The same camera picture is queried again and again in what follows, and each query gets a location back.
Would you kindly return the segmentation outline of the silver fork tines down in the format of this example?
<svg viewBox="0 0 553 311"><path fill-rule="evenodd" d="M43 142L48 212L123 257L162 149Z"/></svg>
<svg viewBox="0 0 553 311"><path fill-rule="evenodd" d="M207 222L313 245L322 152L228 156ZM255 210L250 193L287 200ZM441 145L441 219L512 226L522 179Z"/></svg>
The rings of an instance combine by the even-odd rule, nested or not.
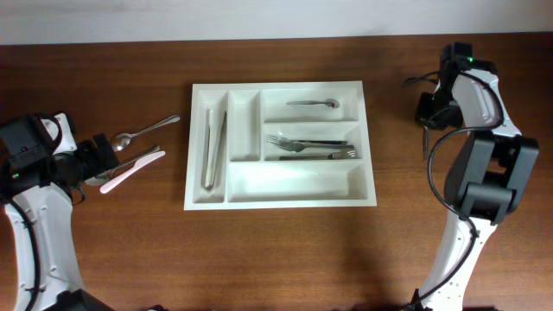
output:
<svg viewBox="0 0 553 311"><path fill-rule="evenodd" d="M355 159L357 151L354 149L338 151L329 155L304 155L304 156L280 156L279 161L300 161L300 160L345 160Z"/></svg>

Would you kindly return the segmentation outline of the small silver spoon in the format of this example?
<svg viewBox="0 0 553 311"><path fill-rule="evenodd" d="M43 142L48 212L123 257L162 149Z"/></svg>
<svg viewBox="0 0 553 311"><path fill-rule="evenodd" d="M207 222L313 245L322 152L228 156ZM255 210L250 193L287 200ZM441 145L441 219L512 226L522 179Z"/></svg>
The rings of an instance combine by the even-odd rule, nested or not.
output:
<svg viewBox="0 0 553 311"><path fill-rule="evenodd" d="M423 159L427 161L430 153L430 129L428 126L423 126Z"/></svg>
<svg viewBox="0 0 553 311"><path fill-rule="evenodd" d="M334 98L327 98L325 100L297 100L289 101L287 105L325 105L330 109L337 109L340 107L340 102Z"/></svg>

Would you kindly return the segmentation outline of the silver metal tongs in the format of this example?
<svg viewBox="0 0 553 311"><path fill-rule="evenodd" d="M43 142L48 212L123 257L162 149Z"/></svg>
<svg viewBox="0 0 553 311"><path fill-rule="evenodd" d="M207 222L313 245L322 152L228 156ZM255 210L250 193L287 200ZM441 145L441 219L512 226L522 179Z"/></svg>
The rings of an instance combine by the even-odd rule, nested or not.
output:
<svg viewBox="0 0 553 311"><path fill-rule="evenodd" d="M226 111L220 108L207 110L207 143L204 159L202 187L211 192L215 186L219 147L226 123Z"/></svg>

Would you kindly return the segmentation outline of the silver fork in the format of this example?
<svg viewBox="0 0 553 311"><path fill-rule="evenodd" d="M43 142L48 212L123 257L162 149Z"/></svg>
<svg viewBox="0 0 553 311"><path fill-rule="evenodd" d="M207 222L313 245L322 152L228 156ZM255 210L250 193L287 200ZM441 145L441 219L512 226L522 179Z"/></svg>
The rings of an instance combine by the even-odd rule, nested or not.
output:
<svg viewBox="0 0 553 311"><path fill-rule="evenodd" d="M353 145L337 145L337 144L318 144L318 143L276 143L279 149L283 149L293 153L299 153L305 149L331 149L331 150L354 150Z"/></svg>

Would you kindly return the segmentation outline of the silver fork diagonal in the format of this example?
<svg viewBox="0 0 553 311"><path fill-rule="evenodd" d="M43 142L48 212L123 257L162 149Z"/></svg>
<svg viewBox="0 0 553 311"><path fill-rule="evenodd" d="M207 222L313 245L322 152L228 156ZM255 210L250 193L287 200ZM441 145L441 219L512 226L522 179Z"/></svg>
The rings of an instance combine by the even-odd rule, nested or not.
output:
<svg viewBox="0 0 553 311"><path fill-rule="evenodd" d="M270 142L279 143L315 143L315 144L332 144L332 145L347 145L347 141L317 141L317 140L293 140L282 136L266 135L265 138Z"/></svg>

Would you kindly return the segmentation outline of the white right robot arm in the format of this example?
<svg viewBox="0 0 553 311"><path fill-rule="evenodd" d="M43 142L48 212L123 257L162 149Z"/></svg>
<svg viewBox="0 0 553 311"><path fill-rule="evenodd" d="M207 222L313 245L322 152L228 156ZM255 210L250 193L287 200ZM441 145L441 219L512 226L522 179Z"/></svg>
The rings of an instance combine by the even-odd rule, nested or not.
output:
<svg viewBox="0 0 553 311"><path fill-rule="evenodd" d="M539 145L514 125L500 97L497 67L475 58L471 44L448 44L438 70L404 83L419 80L435 84L433 92L422 93L415 120L423 127L430 189L448 217L429 276L405 309L461 310L486 241L523 197ZM433 178L435 155L460 134L467 139L439 191Z"/></svg>

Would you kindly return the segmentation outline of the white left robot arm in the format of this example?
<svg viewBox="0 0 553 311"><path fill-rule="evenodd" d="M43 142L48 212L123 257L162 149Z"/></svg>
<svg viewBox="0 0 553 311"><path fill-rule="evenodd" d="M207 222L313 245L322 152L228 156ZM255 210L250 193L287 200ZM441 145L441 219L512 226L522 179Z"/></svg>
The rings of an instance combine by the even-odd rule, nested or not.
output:
<svg viewBox="0 0 553 311"><path fill-rule="evenodd" d="M118 165L105 135L75 142L64 112L1 125L1 204L14 233L17 310L106 310L88 293L72 234L73 192Z"/></svg>

